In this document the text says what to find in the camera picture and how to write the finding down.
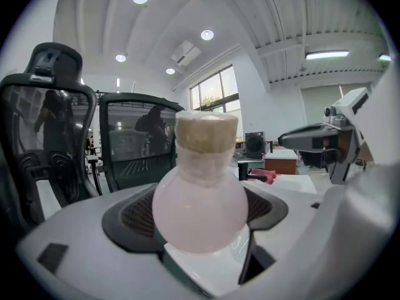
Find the chair backrest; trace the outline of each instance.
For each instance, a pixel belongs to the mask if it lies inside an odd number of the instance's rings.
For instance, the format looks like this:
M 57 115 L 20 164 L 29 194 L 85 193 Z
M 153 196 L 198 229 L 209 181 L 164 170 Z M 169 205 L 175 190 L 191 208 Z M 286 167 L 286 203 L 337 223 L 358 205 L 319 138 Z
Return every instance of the chair backrest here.
M 0 105 L 1 146 L 27 223 L 97 195 L 84 168 L 93 90 L 68 77 L 12 74 L 0 83 Z
M 175 102 L 146 94 L 100 98 L 101 150 L 110 192 L 159 182 L 176 165 Z

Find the black speaker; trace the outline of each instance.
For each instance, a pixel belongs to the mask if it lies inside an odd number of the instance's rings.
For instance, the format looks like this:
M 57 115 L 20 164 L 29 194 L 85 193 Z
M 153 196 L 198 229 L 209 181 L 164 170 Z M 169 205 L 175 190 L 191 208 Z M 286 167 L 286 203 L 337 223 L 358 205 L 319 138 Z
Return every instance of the black speaker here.
M 262 159 L 265 153 L 264 132 L 246 133 L 244 138 L 247 158 Z

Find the pink vase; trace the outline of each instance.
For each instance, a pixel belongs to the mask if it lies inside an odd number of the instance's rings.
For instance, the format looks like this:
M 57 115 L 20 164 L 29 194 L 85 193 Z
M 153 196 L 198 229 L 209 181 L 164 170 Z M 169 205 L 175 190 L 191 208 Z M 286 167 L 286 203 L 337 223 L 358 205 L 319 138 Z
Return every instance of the pink vase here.
M 246 193 L 226 168 L 238 120 L 227 114 L 187 111 L 176 118 L 179 161 L 154 193 L 154 222 L 175 248 L 212 253 L 236 239 L 248 216 Z

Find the white robot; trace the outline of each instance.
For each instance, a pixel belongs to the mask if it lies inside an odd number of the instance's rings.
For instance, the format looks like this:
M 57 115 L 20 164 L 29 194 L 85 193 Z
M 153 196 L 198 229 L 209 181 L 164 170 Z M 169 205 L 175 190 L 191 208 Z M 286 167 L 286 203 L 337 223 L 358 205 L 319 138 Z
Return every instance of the white robot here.
M 368 97 L 365 87 L 350 91 L 325 108 L 321 123 L 284 133 L 279 144 L 298 150 L 305 165 L 325 168 L 333 184 L 344 184 L 350 164 L 367 148 L 355 117 Z

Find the black office chair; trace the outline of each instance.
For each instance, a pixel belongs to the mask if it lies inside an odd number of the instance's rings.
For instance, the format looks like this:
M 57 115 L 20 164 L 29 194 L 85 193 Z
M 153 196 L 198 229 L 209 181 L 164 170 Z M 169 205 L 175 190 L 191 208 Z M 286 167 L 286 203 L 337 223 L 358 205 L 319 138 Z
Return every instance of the black office chair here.
M 110 192 L 157 183 L 176 165 L 175 102 L 136 93 L 100 98 L 104 172 Z
M 98 196 L 84 170 L 96 95 L 77 82 L 81 67 L 76 51 L 45 43 L 34 49 L 26 73 L 0 83 L 0 141 L 25 228 Z

